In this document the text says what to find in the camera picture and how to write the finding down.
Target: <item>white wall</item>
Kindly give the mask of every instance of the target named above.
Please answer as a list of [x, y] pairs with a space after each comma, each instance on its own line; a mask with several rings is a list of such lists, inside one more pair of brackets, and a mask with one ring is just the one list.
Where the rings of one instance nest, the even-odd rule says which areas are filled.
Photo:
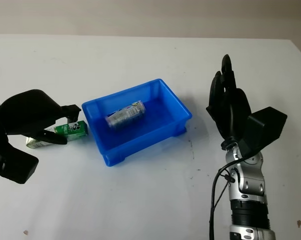
[[0, 33], [291, 39], [301, 0], [0, 0]]

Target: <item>blue plastic bin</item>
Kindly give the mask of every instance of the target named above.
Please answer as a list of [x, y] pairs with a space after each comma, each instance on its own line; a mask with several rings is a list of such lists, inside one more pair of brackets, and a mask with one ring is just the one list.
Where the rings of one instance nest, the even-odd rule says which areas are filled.
[[[125, 128], [109, 128], [105, 116], [141, 100], [146, 108], [143, 118]], [[82, 104], [82, 109], [107, 166], [171, 136], [186, 132], [192, 114], [162, 79]]]

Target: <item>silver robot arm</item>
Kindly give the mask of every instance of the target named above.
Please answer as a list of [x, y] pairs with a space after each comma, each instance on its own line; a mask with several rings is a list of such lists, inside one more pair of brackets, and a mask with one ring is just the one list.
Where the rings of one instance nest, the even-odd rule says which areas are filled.
[[228, 55], [222, 59], [221, 72], [212, 80], [206, 110], [224, 139], [221, 149], [227, 151], [227, 164], [212, 184], [209, 239], [215, 239], [214, 211], [220, 199], [215, 202], [216, 183], [229, 169], [230, 176], [224, 177], [229, 182], [232, 210], [230, 240], [275, 240], [268, 219], [261, 150], [280, 137], [287, 115], [270, 106], [252, 113], [245, 92], [236, 86]]
[[[242, 158], [238, 146], [226, 153], [226, 162]], [[228, 184], [232, 210], [230, 240], [275, 240], [268, 219], [265, 179], [262, 173], [263, 155], [255, 156], [229, 167], [234, 182]]]

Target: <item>drink can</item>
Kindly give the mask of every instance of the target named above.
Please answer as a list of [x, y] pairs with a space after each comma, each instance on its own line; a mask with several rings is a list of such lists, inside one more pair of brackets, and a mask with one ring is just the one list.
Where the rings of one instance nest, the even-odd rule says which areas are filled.
[[105, 120], [110, 128], [118, 130], [142, 118], [145, 111], [146, 109], [142, 101], [137, 101], [121, 110], [113, 112], [109, 116], [106, 116]]

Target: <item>small box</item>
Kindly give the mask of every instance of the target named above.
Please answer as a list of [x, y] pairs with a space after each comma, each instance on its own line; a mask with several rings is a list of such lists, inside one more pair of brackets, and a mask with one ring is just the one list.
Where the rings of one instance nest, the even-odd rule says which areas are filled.
[[[132, 125], [113, 131], [105, 116], [136, 101], [143, 102], [145, 116]], [[82, 109], [109, 167], [155, 143], [186, 132], [186, 121], [192, 117], [162, 79], [85, 102]]]
[[[67, 138], [67, 141], [72, 141], [88, 135], [87, 124], [84, 121], [76, 121], [60, 126], [54, 126], [46, 130], [50, 132], [54, 132], [61, 136], [65, 136]], [[49, 146], [52, 144], [53, 143], [50, 142], [36, 140], [32, 137], [26, 137], [26, 146], [31, 149]]]

